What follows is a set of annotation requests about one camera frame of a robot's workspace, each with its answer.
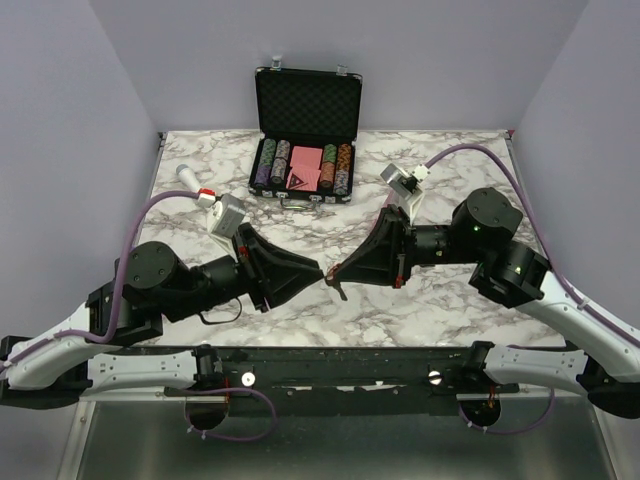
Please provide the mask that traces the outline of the silver key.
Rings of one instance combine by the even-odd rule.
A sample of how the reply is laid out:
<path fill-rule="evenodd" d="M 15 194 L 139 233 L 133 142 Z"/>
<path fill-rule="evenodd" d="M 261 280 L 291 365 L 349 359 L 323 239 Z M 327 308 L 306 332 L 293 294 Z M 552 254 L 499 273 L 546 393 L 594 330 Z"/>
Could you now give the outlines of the silver key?
<path fill-rule="evenodd" d="M 340 297 L 340 299 L 342 301 L 347 301 L 348 300 L 348 297 L 346 296 L 346 294 L 345 294 L 345 292 L 344 292 L 344 290 L 343 290 L 343 288 L 341 286 L 341 282 L 335 277 L 335 275 L 333 273 L 328 273 L 325 276 L 325 283 L 326 283 L 326 285 L 328 287 L 334 289 L 338 293 L 338 295 L 339 295 L 339 297 Z"/>

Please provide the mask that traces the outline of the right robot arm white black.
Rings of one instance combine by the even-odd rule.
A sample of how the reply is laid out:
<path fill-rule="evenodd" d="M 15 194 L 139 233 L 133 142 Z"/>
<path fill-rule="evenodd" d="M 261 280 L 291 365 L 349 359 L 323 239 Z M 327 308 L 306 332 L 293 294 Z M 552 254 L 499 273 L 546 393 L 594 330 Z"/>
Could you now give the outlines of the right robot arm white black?
<path fill-rule="evenodd" d="M 460 379 L 480 392 L 495 384 L 532 384 L 586 397 L 626 419 L 639 416 L 639 330 L 590 300 L 551 262 L 515 240 L 523 214 L 493 188 L 473 191 L 447 225 L 415 225 L 387 206 L 365 241 L 332 267 L 326 283 L 403 287 L 413 268 L 471 265 L 477 292 L 552 328 L 562 350 L 487 344 L 464 362 Z"/>

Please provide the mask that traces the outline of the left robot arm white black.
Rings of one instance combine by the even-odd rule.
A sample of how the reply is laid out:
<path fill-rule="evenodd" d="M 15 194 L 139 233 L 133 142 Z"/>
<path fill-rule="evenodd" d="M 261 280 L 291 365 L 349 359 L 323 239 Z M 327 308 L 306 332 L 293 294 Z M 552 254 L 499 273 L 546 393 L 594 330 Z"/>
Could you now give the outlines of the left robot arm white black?
<path fill-rule="evenodd" d="M 287 303 L 323 277 L 319 264 L 279 248 L 242 224 L 232 254 L 189 267 L 166 244 L 149 241 L 116 262 L 116 276 L 66 320 L 34 337 L 1 341 L 1 403 L 34 410 L 140 387 L 214 393 L 222 380 L 213 349 L 140 354 L 164 321 L 202 316 L 246 295 L 260 312 Z"/>

